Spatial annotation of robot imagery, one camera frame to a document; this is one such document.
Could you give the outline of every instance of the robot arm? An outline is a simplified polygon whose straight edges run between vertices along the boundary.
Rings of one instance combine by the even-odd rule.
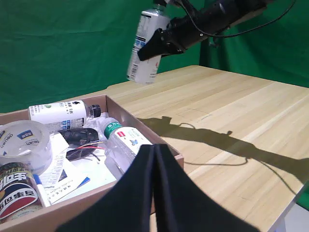
[[[141,61],[159,55],[184,53],[189,47],[210,36],[224,37],[218,34],[262,13],[273,0],[217,0],[200,11],[188,0],[154,0],[154,2],[181,6],[187,12],[187,16],[172,19],[166,30],[157,29],[148,43],[138,51]]]

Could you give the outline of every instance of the red wire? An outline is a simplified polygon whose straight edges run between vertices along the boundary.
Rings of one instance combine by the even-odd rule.
[[[102,149],[102,150],[105,150],[105,148],[103,147],[100,147],[100,146],[80,146],[76,149],[86,149],[86,148],[95,148],[95,149]]]

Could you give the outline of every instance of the cardboard box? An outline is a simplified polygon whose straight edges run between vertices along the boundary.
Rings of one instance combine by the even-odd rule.
[[[166,144],[157,134],[142,122],[136,119],[132,114],[119,106],[111,98],[106,95],[89,97],[83,100],[86,104],[99,104],[102,112],[108,112],[110,117],[116,118],[122,125],[137,128],[151,143]],[[17,121],[27,120],[28,111],[21,110],[0,115],[0,125]],[[177,162],[183,167],[183,157],[177,150],[169,145],[173,156]],[[0,225],[0,232],[53,232],[58,225],[63,224],[69,219],[79,215],[85,209],[93,205],[102,198],[108,190],[110,190],[115,182],[104,185],[87,193],[73,197],[69,200],[57,203],[50,207],[41,209],[37,212],[25,215],[21,218],[5,222]]]

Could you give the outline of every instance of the aerosol can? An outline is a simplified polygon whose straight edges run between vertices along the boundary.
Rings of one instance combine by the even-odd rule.
[[[140,61],[138,51],[151,39],[158,28],[166,29],[170,18],[164,15],[165,6],[154,4],[152,9],[142,11],[127,70],[127,78],[141,84],[152,84],[156,77],[161,56]]]

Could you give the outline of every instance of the black bottle cap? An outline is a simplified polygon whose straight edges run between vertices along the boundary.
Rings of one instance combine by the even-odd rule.
[[[93,109],[93,116],[100,117],[101,116],[101,107],[99,105],[91,105]]]

